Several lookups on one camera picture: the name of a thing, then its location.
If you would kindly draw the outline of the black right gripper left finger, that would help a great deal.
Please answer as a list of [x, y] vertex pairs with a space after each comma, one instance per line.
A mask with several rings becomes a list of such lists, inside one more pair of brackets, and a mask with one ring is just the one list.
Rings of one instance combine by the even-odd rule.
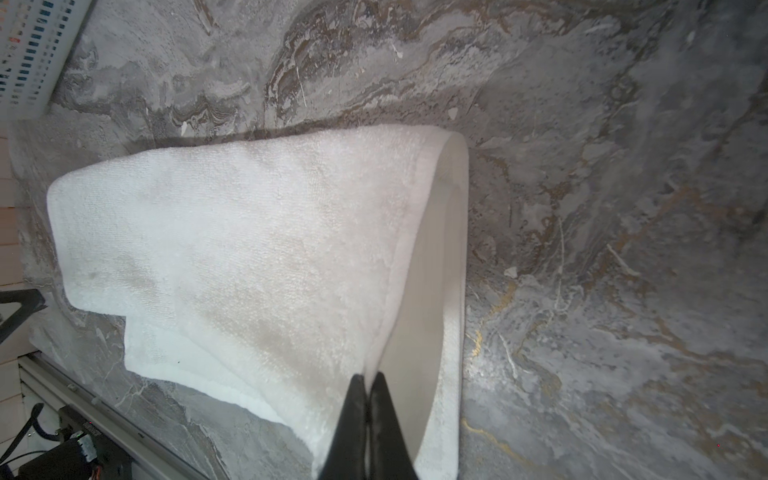
[[367, 414], [364, 377], [356, 374], [350, 380], [319, 479], [362, 480], [366, 478]]

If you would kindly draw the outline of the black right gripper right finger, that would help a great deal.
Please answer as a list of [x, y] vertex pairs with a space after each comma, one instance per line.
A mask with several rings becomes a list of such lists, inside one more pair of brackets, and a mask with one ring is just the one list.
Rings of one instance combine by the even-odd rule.
[[392, 397], [382, 372], [378, 372], [368, 399], [369, 467], [373, 480], [417, 480], [399, 425]]

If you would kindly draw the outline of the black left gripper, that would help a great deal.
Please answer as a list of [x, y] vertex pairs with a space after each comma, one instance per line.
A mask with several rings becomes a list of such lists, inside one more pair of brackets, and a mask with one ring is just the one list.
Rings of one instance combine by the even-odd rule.
[[17, 289], [1, 292], [1, 305], [16, 304], [17, 308], [8, 317], [1, 317], [0, 342], [4, 343], [33, 314], [44, 310], [47, 305], [38, 289]]

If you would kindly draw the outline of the white towel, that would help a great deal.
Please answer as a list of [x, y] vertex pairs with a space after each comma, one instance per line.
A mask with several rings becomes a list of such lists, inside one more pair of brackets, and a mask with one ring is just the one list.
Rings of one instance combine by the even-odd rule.
[[422, 479], [454, 479], [464, 137], [378, 125], [165, 148], [55, 180], [69, 303], [126, 321], [124, 363], [287, 426], [320, 470], [349, 382], [383, 374]]

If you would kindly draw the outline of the white plastic laundry basket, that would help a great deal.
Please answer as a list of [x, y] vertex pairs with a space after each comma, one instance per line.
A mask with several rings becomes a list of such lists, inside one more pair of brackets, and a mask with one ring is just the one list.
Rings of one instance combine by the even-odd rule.
[[43, 115], [92, 2], [1, 2], [1, 119]]

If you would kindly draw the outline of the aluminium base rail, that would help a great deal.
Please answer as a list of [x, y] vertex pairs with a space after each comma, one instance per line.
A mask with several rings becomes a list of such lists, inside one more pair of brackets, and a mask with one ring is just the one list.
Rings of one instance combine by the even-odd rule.
[[124, 451], [134, 479], [203, 479], [188, 462], [133, 425], [99, 397], [78, 384], [40, 353], [19, 359], [20, 380], [27, 393], [58, 411], [68, 407]]

